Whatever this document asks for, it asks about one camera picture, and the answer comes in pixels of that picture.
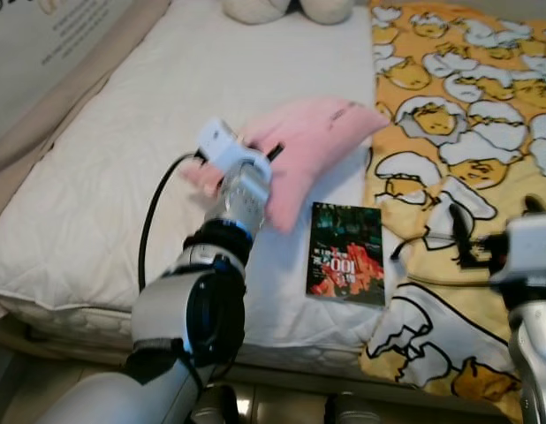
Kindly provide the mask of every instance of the mattress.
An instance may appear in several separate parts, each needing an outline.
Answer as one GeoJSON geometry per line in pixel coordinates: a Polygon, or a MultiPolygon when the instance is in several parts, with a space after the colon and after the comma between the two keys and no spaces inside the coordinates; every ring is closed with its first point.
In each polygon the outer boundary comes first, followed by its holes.
{"type": "MultiPolygon", "coordinates": [[[[209,117],[236,128],[310,95],[372,104],[370,49],[365,8],[339,26],[299,14],[243,26],[215,0],[176,0],[0,217],[0,303],[46,334],[125,348],[140,229],[170,162],[195,149],[209,117]]],[[[304,295],[310,206],[360,205],[367,161],[363,145],[325,175],[291,235],[258,235],[246,273],[246,344],[355,356],[373,332],[379,309],[304,295]]],[[[149,238],[148,281],[208,206],[187,184],[169,184],[149,238]]]]}

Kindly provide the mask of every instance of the yellow blanket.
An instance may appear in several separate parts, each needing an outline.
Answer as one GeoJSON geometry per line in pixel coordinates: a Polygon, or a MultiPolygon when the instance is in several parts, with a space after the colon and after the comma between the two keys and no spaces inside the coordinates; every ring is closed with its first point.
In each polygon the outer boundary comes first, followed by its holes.
{"type": "Polygon", "coordinates": [[[364,203],[400,238],[420,238],[361,367],[520,420],[504,303],[475,287],[485,270],[459,270],[449,206],[476,238],[521,215],[528,194],[546,205],[546,22],[372,6],[376,105],[392,125],[374,137],[364,203]]]}

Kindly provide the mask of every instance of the bed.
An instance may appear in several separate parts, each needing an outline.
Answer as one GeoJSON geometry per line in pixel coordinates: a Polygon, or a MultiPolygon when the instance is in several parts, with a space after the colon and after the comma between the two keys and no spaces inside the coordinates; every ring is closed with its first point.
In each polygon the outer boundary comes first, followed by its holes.
{"type": "MultiPolygon", "coordinates": [[[[361,7],[341,26],[299,14],[242,26],[216,0],[173,2],[2,213],[0,306],[27,323],[41,347],[122,360],[131,347],[140,228],[170,161],[194,150],[209,117],[236,128],[309,95],[372,104],[370,49],[361,7]]],[[[290,236],[259,235],[239,361],[360,375],[357,357],[380,309],[307,299],[304,264],[312,201],[360,205],[367,164],[366,143],[317,184],[290,236]]],[[[150,234],[148,280],[175,259],[208,206],[185,182],[170,184],[150,234]]]]}

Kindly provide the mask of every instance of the floor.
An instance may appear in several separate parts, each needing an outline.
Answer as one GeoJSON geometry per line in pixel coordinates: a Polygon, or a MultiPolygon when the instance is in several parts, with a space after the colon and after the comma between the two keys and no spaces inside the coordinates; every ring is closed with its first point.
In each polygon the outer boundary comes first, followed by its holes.
{"type": "MultiPolygon", "coordinates": [[[[83,363],[29,359],[19,388],[0,424],[30,424],[63,393],[104,368],[83,363]]],[[[245,424],[323,423],[325,396],[270,386],[231,383],[245,424]]],[[[370,402],[383,424],[449,423],[503,424],[502,417],[437,410],[414,405],[370,402]]]]}

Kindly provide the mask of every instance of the silver robot arm segment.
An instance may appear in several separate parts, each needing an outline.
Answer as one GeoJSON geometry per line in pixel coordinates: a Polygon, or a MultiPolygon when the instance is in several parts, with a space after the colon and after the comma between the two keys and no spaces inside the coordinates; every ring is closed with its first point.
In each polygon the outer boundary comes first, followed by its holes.
{"type": "MultiPolygon", "coordinates": [[[[212,125],[216,131],[205,128],[210,136],[222,144],[235,142],[225,125],[212,125]],[[218,131],[226,133],[216,137],[218,131]]],[[[213,145],[204,147],[212,163],[213,145]]],[[[80,382],[40,424],[183,422],[216,364],[235,358],[244,339],[244,267],[265,219],[270,180],[263,154],[236,149],[238,160],[224,146],[215,149],[218,162],[231,166],[216,205],[185,240],[175,263],[134,304],[133,353],[123,372],[80,382]]]]}

